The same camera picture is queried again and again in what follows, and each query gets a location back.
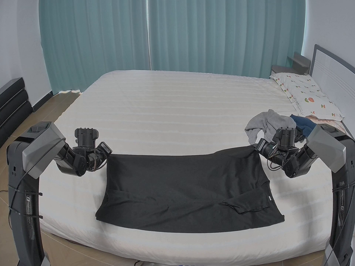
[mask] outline tile floor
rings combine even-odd
[[[79,93],[57,94],[47,101],[40,109],[31,114],[10,136],[0,148],[0,190],[7,190],[8,172],[6,164],[6,147],[11,144],[26,128],[42,121],[55,121],[73,103]],[[8,194],[0,193],[0,257],[1,265],[15,266],[18,262],[15,243],[8,225]],[[135,260],[118,257],[89,247],[76,245],[53,234],[42,232],[42,242],[47,251],[51,266],[133,266]],[[265,264],[268,266],[321,266],[324,251],[287,259],[280,262]]]

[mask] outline white bed sheet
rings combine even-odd
[[[55,122],[70,146],[93,127],[117,154],[194,155],[248,145],[256,114],[295,113],[270,79],[165,71],[113,71],[92,84]],[[285,222],[227,233],[161,233],[97,221],[106,169],[82,177],[51,162],[40,178],[41,227],[119,256],[171,265],[257,265],[325,248],[332,220],[331,171],[318,159],[308,174],[265,173]]]

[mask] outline curtain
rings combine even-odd
[[[53,93],[84,91],[113,70],[150,69],[146,0],[39,0]]]
[[[305,0],[148,0],[152,70],[268,78],[301,52]]]

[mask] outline black garment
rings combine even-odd
[[[253,146],[194,156],[111,155],[96,219],[158,232],[214,233],[284,221]]]

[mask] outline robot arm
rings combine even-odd
[[[52,122],[39,122],[7,147],[9,165],[9,220],[19,266],[48,266],[43,251],[38,214],[39,176],[52,160],[61,172],[82,176],[101,168],[112,150],[101,142],[96,129],[75,130],[77,147],[71,149]]]
[[[301,149],[294,146],[294,137],[294,129],[281,128],[273,138],[274,143],[261,139],[255,149],[268,161],[278,164],[290,178],[308,173],[318,157],[331,169],[333,222],[322,265],[349,265],[355,224],[355,141],[327,124],[317,125]]]

